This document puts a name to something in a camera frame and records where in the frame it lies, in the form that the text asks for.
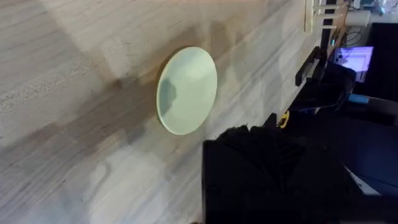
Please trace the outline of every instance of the wooden table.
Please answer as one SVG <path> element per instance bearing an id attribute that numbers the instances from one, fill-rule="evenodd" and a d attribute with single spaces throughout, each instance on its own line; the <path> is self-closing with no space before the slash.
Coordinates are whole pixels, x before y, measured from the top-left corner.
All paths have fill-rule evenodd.
<path id="1" fill-rule="evenodd" d="M 320 29 L 304 0 L 0 2 L 0 223 L 189 223 L 201 143 L 283 113 Z M 159 69 L 177 49 L 214 58 L 206 122 L 158 122 Z"/>

